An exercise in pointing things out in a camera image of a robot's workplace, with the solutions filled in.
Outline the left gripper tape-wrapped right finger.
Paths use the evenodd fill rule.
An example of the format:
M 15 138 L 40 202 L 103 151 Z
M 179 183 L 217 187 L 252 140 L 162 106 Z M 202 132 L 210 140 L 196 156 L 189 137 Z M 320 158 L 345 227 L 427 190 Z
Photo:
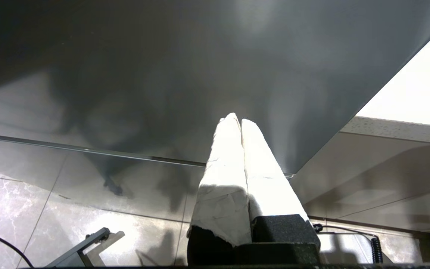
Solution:
M 241 134 L 253 241 L 319 249 L 319 237 L 259 127 L 243 119 Z

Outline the left gripper tape-wrapped left finger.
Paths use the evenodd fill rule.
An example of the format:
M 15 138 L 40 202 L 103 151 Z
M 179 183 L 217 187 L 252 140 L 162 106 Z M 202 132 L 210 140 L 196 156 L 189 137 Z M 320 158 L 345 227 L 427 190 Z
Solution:
M 189 265 L 231 265 L 236 250 L 252 243 L 241 126 L 221 118 L 200 181 L 187 232 Z

